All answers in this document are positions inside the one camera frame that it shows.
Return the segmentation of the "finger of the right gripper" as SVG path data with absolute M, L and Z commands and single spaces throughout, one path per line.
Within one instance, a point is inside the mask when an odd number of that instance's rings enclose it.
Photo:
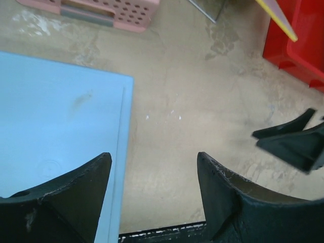
M 305 174 L 323 168 L 323 123 L 257 140 L 256 146 Z
M 263 138 L 269 138 L 277 135 L 300 132 L 306 127 L 306 125 L 308 124 L 308 122 L 310 121 L 310 119 L 313 117 L 315 113 L 316 113 L 315 109 L 308 108 L 303 114 L 301 114 L 296 119 L 281 125 L 254 131 L 252 133 L 252 136 L 256 139 L 263 139 Z

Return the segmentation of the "large pink basket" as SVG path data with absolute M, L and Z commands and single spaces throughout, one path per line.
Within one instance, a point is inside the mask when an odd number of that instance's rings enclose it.
M 19 0 L 18 3 L 69 18 L 141 33 L 148 28 L 160 1 Z

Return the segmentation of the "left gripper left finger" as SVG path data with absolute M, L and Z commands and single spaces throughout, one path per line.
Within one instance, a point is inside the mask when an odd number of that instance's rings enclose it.
M 111 164 L 105 152 L 48 182 L 1 198 L 1 242 L 94 242 Z

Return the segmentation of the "large blue basket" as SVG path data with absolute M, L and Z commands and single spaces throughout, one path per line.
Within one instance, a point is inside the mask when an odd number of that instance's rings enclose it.
M 134 79 L 1 52 L 1 197 L 112 157 L 95 242 L 117 242 Z

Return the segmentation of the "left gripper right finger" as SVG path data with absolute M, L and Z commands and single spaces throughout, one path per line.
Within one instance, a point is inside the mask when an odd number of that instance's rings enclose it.
M 212 242 L 323 242 L 323 199 L 264 188 L 205 152 L 197 155 L 197 175 Z

